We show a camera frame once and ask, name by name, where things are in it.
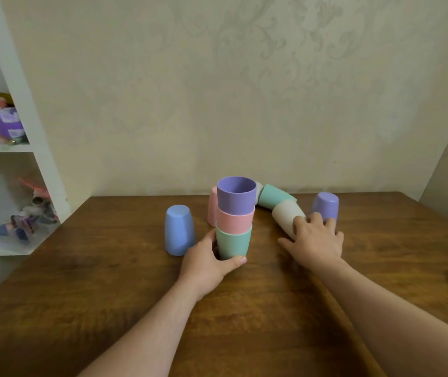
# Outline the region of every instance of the shelf board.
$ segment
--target shelf board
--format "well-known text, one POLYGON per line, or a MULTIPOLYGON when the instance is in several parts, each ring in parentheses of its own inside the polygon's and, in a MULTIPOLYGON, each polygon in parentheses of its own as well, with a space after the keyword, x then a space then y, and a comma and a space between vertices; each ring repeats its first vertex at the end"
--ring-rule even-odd
POLYGON ((32 146, 30 144, 0 144, 0 152, 32 152, 32 146))
POLYGON ((33 253, 57 227, 58 224, 50 226, 40 225, 28 242, 20 241, 13 236, 0 236, 0 256, 29 255, 33 253))

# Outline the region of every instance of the patterned wallpaper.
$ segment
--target patterned wallpaper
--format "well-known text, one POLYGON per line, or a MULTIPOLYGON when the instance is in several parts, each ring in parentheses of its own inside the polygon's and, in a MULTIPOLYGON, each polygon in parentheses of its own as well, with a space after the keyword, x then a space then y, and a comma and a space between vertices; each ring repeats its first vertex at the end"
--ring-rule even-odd
POLYGON ((448 0, 2 0, 70 203, 419 198, 448 142, 448 0))

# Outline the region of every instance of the hand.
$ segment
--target hand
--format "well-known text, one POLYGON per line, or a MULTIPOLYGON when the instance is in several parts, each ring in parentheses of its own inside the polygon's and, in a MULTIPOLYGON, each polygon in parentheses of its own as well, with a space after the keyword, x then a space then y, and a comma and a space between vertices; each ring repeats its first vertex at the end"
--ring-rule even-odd
POLYGON ((247 258, 241 255, 228 260, 217 260, 212 251, 214 241, 215 229, 209 231, 199 243, 187 250, 182 260, 178 282, 193 289, 198 301, 212 292, 222 282, 224 276, 247 261, 247 258))
POLYGON ((279 238, 278 243, 304 268, 315 271, 341 259, 344 234, 335 234, 336 221, 329 218, 324 225, 318 212, 310 216, 309 223, 301 216, 294 218, 296 241, 279 238))

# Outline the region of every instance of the left hand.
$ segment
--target left hand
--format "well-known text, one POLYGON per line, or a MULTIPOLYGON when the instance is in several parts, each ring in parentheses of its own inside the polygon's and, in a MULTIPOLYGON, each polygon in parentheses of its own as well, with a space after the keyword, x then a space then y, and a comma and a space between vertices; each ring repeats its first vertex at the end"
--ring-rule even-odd
POLYGON ((187 250, 178 282, 188 286, 197 300, 212 292, 224 279, 224 276, 245 264, 247 258, 242 255, 228 260, 218 260, 212 251, 215 241, 215 229, 209 231, 201 241, 187 250))

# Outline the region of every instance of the pink cup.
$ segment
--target pink cup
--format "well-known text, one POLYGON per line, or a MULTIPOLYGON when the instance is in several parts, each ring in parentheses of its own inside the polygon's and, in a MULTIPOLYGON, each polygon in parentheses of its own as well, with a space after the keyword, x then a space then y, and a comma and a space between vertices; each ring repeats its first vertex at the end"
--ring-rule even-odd
POLYGON ((215 227, 217 222, 217 187, 214 186, 208 197, 208 213, 206 221, 209 225, 215 227))
POLYGON ((254 210, 246 215, 232 215, 217 207, 217 227, 224 233, 239 235, 250 230, 254 219, 254 210))

